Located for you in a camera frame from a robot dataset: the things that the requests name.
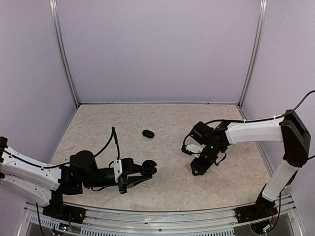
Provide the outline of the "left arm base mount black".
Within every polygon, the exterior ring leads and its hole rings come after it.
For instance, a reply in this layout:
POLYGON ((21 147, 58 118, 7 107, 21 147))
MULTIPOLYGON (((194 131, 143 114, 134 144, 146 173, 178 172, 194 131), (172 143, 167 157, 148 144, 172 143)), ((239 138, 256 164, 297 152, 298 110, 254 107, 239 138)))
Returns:
POLYGON ((46 206, 43 208, 43 214, 69 223, 82 224, 86 215, 86 209, 69 205, 64 205, 61 209, 46 206))

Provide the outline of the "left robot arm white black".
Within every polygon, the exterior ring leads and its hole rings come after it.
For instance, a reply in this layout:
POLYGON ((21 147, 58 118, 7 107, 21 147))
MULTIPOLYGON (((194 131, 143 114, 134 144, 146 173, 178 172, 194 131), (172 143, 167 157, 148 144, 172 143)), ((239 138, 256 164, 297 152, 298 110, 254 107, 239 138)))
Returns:
POLYGON ((146 160, 141 165, 132 158, 115 158, 108 167, 99 168, 95 155, 82 150, 71 155, 69 162, 45 164, 19 154, 9 147, 7 138, 0 139, 0 183, 26 195, 59 219, 69 214, 63 195, 81 195, 83 190, 94 192, 117 187, 121 194, 127 189, 152 179, 157 163, 146 160))

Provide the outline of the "black round earbud case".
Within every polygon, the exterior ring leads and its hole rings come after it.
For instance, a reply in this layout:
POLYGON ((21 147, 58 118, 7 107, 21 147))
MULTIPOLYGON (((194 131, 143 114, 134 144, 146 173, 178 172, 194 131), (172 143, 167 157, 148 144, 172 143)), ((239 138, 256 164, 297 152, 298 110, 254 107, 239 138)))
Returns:
POLYGON ((157 163, 153 160, 146 160, 142 163, 140 174, 142 176, 154 175, 157 173, 157 163))

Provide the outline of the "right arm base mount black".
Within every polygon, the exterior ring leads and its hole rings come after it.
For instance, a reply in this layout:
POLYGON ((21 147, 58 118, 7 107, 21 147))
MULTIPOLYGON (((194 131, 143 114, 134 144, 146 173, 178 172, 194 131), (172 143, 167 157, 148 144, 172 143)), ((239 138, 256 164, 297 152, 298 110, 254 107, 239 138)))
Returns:
POLYGON ((237 207, 235 209, 238 223, 245 223, 270 217, 278 214, 278 210, 275 205, 271 207, 258 206, 256 204, 237 207))

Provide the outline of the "black earbud charging case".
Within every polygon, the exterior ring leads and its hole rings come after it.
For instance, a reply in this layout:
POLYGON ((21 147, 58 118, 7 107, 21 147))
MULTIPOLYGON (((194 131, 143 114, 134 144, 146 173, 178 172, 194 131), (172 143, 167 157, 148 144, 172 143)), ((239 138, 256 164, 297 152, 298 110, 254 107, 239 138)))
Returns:
POLYGON ((155 136, 153 131, 150 131, 150 130, 147 130, 147 129, 142 131, 142 135, 144 137, 146 137, 146 138, 149 138, 149 139, 152 139, 155 136))

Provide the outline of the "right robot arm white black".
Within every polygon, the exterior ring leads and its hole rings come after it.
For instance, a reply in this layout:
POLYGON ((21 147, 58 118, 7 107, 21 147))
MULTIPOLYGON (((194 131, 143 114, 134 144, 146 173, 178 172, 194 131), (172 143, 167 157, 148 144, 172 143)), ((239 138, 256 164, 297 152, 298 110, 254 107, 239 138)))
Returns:
POLYGON ((197 144, 182 145, 183 153, 195 156, 190 164, 194 176, 205 174, 212 165, 219 165, 219 153, 225 153, 230 145, 264 141, 283 144, 283 160, 262 189, 262 199, 252 206, 253 216, 262 218, 271 210, 270 202, 275 201, 309 160, 311 135, 294 110, 272 118, 218 119, 216 122, 215 128, 210 127, 209 122, 198 122, 188 134, 197 144))

